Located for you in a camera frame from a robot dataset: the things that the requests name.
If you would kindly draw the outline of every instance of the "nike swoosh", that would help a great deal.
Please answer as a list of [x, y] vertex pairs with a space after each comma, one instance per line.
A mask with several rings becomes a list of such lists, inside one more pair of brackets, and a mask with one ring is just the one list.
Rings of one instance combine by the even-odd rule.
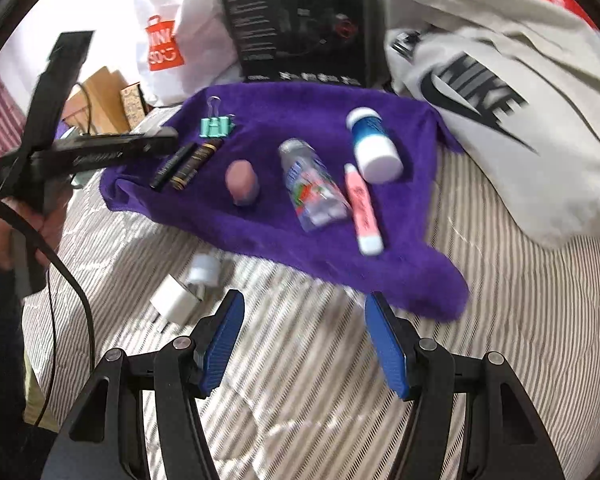
[[498, 133], [502, 134], [503, 136], [508, 137], [509, 139], [513, 140], [514, 142], [521, 144], [526, 149], [534, 152], [536, 155], [538, 154], [538, 152], [536, 152], [536, 150], [534, 150], [531, 146], [529, 146], [524, 140], [517, 138], [515, 135], [513, 135], [513, 134], [509, 133], [507, 130], [503, 129], [503, 127], [500, 126], [500, 124], [498, 124], [497, 120], [492, 120], [491, 118], [484, 117], [483, 115], [479, 114], [478, 112], [474, 112], [470, 108], [467, 108], [466, 106], [460, 104], [459, 102], [454, 101], [453, 99], [444, 95], [434, 85], [433, 76], [434, 76], [433, 70], [430, 70], [428, 73], [426, 73], [424, 75], [424, 77], [422, 78], [422, 81], [420, 82], [420, 92], [422, 93], [422, 96], [430, 104], [432, 104], [434, 106], [438, 106], [440, 108], [444, 108], [445, 110], [448, 110], [449, 112], [458, 114], [467, 119], [471, 119], [472, 121], [475, 121], [476, 123], [480, 123], [483, 126], [491, 128], [492, 130], [495, 130]]

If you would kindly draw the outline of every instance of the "cardboard box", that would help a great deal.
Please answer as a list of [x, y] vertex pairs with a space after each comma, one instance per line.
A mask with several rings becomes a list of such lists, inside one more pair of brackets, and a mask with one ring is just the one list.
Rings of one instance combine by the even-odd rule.
[[[102, 67], [90, 76], [83, 86], [91, 100], [92, 134], [125, 134], [129, 128], [125, 109], [122, 105], [120, 91], [126, 88], [126, 82], [120, 72], [109, 72]], [[71, 126], [78, 126], [83, 131], [88, 130], [88, 102], [80, 90], [72, 95], [64, 105], [62, 118]]]
[[363, 0], [222, 0], [246, 81], [366, 86]]

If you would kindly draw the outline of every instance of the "human hand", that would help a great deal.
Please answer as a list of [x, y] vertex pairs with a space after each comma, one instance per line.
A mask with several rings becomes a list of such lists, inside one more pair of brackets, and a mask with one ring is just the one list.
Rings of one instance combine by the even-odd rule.
[[[64, 220], [66, 219], [66, 208], [73, 192], [73, 189], [70, 187], [62, 188], [58, 196], [56, 208], [46, 218], [35, 212], [24, 202], [19, 202], [13, 198], [5, 199], [4, 203], [29, 222], [43, 236], [46, 243], [53, 250], [57, 251], [60, 239], [62, 238]], [[13, 269], [13, 255], [11, 253], [12, 231], [12, 227], [0, 218], [0, 269], [2, 270]], [[36, 252], [36, 259], [43, 267], [48, 267], [49, 260], [42, 252]]]

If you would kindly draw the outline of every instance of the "pink highlighter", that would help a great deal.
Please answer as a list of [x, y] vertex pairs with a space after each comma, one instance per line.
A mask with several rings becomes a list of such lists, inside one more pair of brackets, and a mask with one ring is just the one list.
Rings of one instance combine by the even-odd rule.
[[377, 256], [384, 251], [384, 244], [365, 181], [353, 164], [345, 164], [344, 172], [349, 203], [353, 209], [353, 221], [356, 225], [358, 247], [365, 256]]

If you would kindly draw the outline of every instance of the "blue gripper pad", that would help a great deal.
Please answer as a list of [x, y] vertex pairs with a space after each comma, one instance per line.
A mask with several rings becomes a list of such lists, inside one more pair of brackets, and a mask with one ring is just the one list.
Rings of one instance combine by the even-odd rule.
[[365, 300], [366, 329], [376, 347], [376, 354], [384, 371], [386, 383], [398, 397], [406, 399], [409, 395], [407, 358], [389, 324], [388, 315], [389, 313], [382, 311], [378, 300], [372, 294], [368, 294]]
[[220, 386], [243, 320], [244, 296], [236, 294], [205, 352], [204, 374], [200, 383], [200, 391], [205, 395], [210, 395], [212, 390]]

